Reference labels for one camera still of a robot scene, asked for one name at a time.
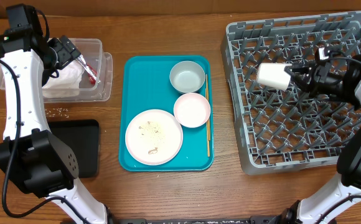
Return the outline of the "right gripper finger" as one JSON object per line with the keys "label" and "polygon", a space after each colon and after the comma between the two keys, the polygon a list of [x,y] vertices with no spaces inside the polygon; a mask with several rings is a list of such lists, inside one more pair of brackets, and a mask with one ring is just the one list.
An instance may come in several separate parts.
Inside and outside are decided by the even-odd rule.
{"label": "right gripper finger", "polygon": [[284,68],[284,71],[288,74],[308,74],[310,70],[311,70],[310,66],[304,66],[303,64],[299,64],[299,63],[287,65]]}
{"label": "right gripper finger", "polygon": [[310,92],[310,78],[304,78],[300,75],[291,75],[291,81],[301,90],[304,92]]}

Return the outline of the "white cup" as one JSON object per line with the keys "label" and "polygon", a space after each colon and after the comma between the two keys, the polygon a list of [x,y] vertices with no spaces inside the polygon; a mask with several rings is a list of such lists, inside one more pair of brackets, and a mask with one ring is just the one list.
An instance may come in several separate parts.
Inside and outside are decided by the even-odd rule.
{"label": "white cup", "polygon": [[260,85],[285,91],[291,76],[284,71],[289,63],[261,63],[258,67],[256,81]]}

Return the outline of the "red snack wrapper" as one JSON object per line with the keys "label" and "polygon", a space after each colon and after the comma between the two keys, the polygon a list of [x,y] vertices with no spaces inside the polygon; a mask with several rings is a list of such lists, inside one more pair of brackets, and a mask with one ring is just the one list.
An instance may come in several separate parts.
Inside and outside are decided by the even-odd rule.
{"label": "red snack wrapper", "polygon": [[83,55],[79,56],[78,61],[84,67],[85,71],[88,73],[88,78],[90,83],[94,85],[97,79],[97,72],[86,62]]}

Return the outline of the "white napkin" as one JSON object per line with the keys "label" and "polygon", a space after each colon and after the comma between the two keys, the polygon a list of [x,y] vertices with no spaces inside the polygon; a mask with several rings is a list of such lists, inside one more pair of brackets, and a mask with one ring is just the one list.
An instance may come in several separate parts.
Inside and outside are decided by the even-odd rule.
{"label": "white napkin", "polygon": [[58,78],[49,78],[48,82],[43,86],[43,88],[79,88],[84,71],[85,69],[78,62],[72,62],[68,64],[63,70],[59,70]]}

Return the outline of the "grey bowl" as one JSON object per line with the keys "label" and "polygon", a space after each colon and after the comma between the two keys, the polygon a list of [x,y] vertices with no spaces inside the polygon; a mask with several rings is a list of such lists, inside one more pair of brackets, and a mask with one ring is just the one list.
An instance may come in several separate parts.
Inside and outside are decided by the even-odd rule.
{"label": "grey bowl", "polygon": [[193,61],[181,61],[175,64],[169,74],[171,85],[179,93],[199,91],[206,80],[203,68]]}

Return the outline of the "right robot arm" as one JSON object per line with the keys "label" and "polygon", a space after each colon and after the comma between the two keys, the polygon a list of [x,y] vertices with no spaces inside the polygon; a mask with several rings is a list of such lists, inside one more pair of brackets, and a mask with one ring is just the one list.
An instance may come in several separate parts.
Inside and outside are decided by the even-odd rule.
{"label": "right robot arm", "polygon": [[[327,95],[331,101],[361,109],[361,54],[347,57],[340,50],[321,47],[315,61],[287,65],[284,72],[310,96]],[[315,194],[296,201],[272,223],[335,223],[336,216],[361,202],[361,127],[341,150],[337,172]]]}

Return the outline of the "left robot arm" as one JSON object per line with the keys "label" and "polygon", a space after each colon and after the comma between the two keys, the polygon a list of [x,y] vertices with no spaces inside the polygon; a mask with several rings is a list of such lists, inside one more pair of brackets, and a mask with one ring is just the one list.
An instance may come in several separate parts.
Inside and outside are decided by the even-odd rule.
{"label": "left robot arm", "polygon": [[44,14],[33,6],[6,9],[9,28],[0,35],[0,68],[6,91],[6,126],[0,143],[4,183],[53,202],[75,223],[114,223],[109,208],[79,179],[73,150],[50,130],[42,88],[81,57],[66,37],[50,38]]}

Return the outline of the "grey dishwasher rack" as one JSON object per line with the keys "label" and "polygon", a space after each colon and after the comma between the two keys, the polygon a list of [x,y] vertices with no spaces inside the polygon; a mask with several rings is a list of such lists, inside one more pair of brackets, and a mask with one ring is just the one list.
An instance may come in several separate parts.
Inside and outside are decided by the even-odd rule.
{"label": "grey dishwasher rack", "polygon": [[240,164],[248,175],[332,165],[361,127],[361,109],[260,85],[262,63],[314,61],[315,51],[334,47],[345,57],[361,54],[361,11],[232,22],[221,45],[232,95]]}

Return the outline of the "clear plastic bin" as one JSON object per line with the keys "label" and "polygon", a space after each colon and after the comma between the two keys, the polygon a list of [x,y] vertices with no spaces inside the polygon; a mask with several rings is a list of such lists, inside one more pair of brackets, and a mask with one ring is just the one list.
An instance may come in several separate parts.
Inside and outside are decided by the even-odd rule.
{"label": "clear plastic bin", "polygon": [[81,51],[86,62],[97,72],[96,83],[90,83],[88,73],[84,71],[79,88],[42,87],[46,103],[53,102],[89,102],[106,101],[110,98],[113,79],[113,59],[110,53],[103,51],[99,39],[72,39],[76,48]]}

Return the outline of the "black tray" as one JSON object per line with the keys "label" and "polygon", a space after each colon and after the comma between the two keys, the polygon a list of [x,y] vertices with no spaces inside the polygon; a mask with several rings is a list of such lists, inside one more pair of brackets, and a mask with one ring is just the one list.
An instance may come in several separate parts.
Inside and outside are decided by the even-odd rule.
{"label": "black tray", "polygon": [[52,133],[68,145],[78,161],[79,178],[98,175],[100,125],[95,119],[49,121]]}

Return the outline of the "wooden chopstick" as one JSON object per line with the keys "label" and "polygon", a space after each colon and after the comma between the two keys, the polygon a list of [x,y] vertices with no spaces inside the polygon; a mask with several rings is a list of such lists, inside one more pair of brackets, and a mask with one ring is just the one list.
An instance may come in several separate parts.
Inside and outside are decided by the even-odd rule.
{"label": "wooden chopstick", "polygon": [[208,110],[207,110],[207,114],[208,114],[208,118],[206,121],[206,130],[207,130],[207,157],[210,157],[210,112],[211,112],[211,108],[210,108],[210,103],[209,103],[209,90],[208,90],[208,86],[205,87],[205,99],[207,100],[208,103]]}
{"label": "wooden chopstick", "polygon": [[[209,81],[208,81],[208,75],[205,75],[205,98],[210,106],[210,102],[209,102]],[[211,107],[209,108],[208,111],[209,114],[209,118],[206,122],[206,126],[207,126],[207,141],[210,141],[210,115],[211,115]]]}

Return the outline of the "teal serving tray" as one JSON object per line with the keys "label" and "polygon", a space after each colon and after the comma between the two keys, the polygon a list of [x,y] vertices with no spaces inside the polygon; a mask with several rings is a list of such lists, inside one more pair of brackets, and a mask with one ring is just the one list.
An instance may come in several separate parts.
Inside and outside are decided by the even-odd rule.
{"label": "teal serving tray", "polygon": [[173,113],[174,103],[180,93],[169,79],[172,67],[182,61],[199,64],[210,78],[209,61],[201,55],[153,55],[135,56],[124,66],[123,96],[118,160],[131,172],[179,172],[208,169],[214,160],[213,117],[210,117],[210,142],[207,143],[207,127],[183,127],[183,143],[178,154],[169,162],[149,166],[138,162],[126,147],[126,129],[131,120],[143,111],[159,109]]}

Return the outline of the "small pink bowl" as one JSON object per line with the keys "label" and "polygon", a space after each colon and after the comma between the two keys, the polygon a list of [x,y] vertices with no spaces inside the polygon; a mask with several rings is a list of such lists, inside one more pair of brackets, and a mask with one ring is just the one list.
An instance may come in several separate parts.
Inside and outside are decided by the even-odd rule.
{"label": "small pink bowl", "polygon": [[187,128],[198,128],[210,118],[211,106],[206,97],[198,93],[186,93],[174,104],[176,120]]}

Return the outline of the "large white plate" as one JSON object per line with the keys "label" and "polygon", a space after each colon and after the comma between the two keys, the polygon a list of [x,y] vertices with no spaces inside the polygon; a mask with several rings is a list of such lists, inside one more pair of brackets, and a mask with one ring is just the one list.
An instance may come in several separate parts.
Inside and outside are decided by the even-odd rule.
{"label": "large white plate", "polygon": [[183,130],[175,117],[164,110],[146,110],[128,124],[125,144],[129,154],[148,166],[165,164],[182,147]]}

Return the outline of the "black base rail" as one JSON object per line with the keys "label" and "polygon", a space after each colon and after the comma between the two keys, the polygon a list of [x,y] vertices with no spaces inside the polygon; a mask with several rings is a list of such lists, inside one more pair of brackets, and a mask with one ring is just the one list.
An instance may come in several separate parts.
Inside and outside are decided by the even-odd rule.
{"label": "black base rail", "polygon": [[172,220],[147,220],[144,218],[114,218],[109,221],[113,224],[280,224],[288,223],[281,215],[259,215],[250,218],[223,218],[223,219],[172,219]]}

